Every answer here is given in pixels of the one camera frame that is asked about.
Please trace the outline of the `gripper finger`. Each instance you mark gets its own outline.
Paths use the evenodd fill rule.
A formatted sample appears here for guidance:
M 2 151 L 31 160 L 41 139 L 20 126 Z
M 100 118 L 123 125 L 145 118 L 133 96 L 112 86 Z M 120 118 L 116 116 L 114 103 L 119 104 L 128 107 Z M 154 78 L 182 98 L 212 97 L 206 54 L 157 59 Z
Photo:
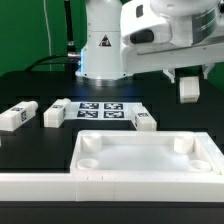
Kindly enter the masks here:
M 214 63 L 211 63 L 211 64 L 203 64 L 201 66 L 201 75 L 200 75 L 200 77 L 202 79 L 207 79 L 209 73 L 212 71 L 212 69 L 214 68 L 214 66 L 215 66 Z
M 164 69 L 163 73 L 170 79 L 172 83 L 175 82 L 175 69 Z

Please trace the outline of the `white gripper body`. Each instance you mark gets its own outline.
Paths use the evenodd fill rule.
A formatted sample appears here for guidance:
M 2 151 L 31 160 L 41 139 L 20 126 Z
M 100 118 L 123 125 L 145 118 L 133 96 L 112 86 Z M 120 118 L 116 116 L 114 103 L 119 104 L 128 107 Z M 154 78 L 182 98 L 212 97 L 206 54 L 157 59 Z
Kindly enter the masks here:
M 130 73 L 224 61 L 221 0 L 130 0 L 120 28 L 122 65 Z

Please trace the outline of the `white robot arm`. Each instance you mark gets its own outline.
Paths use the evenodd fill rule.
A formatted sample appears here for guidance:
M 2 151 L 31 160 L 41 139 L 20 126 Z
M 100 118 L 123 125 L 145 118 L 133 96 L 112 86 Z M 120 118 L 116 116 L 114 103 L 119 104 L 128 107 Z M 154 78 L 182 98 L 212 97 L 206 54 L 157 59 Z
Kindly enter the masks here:
M 76 75 L 93 82 L 224 61 L 224 0 L 85 0 Z

